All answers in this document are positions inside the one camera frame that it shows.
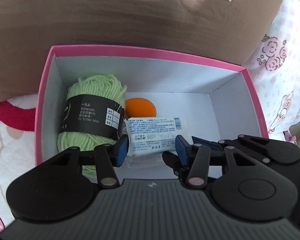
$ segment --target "yarn ball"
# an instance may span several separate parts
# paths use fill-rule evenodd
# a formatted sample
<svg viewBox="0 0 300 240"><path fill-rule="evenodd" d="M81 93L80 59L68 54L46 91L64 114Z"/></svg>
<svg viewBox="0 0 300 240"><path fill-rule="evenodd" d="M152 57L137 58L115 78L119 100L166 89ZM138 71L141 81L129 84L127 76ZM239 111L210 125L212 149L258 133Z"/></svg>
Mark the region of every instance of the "yarn ball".
<svg viewBox="0 0 300 240"><path fill-rule="evenodd" d="M78 82L70 87L67 100L77 95L94 95L111 99L125 108L124 94L126 90L127 87L122 86L114 75L96 75L86 79L79 78ZM83 132L62 132L58 135L57 147L59 152L72 146L80 147L81 151L90 151L105 143L115 144L116 141ZM95 178L95 166L83 166L82 174Z"/></svg>

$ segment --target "makeup sponge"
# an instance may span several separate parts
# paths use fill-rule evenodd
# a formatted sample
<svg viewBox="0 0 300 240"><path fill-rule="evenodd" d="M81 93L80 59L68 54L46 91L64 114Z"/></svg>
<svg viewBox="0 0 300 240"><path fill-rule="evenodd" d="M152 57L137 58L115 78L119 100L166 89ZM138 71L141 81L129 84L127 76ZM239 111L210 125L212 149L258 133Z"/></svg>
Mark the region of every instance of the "makeup sponge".
<svg viewBox="0 0 300 240"><path fill-rule="evenodd" d="M154 104L145 98L128 99L125 111L129 117L155 117L157 115Z"/></svg>

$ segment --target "blue gripper pad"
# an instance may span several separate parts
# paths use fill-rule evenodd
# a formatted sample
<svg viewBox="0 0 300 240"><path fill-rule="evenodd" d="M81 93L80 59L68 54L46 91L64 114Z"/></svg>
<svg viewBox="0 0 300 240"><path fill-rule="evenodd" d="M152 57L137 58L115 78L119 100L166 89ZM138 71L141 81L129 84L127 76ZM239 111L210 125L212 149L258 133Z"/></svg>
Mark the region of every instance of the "blue gripper pad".
<svg viewBox="0 0 300 240"><path fill-rule="evenodd" d="M129 150L129 139L126 137L118 146L118 155L115 159L115 166L120 167L126 158Z"/></svg>
<svg viewBox="0 0 300 240"><path fill-rule="evenodd" d="M188 158L186 147L190 146L190 144L181 135L177 135L175 145L176 145L176 152L178 154L182 166L188 166L189 158Z"/></svg>

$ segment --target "brown cushion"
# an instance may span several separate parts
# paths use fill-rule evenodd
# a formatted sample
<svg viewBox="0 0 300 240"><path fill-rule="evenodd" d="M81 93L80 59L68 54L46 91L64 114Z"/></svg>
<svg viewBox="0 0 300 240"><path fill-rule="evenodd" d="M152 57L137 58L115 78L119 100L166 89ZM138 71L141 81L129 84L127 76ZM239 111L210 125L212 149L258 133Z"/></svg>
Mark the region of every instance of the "brown cushion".
<svg viewBox="0 0 300 240"><path fill-rule="evenodd" d="M0 101L36 93L50 46L108 43L243 64L282 0L0 0Z"/></svg>

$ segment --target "pink floral fabric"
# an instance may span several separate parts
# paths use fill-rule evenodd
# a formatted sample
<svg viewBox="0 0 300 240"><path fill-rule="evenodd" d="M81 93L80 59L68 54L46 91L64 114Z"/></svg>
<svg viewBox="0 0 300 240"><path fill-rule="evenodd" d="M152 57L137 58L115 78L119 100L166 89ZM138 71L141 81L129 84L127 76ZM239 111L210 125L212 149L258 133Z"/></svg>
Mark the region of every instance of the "pink floral fabric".
<svg viewBox="0 0 300 240"><path fill-rule="evenodd" d="M300 121L300 2L283 0L269 30L243 65L258 93L270 138Z"/></svg>

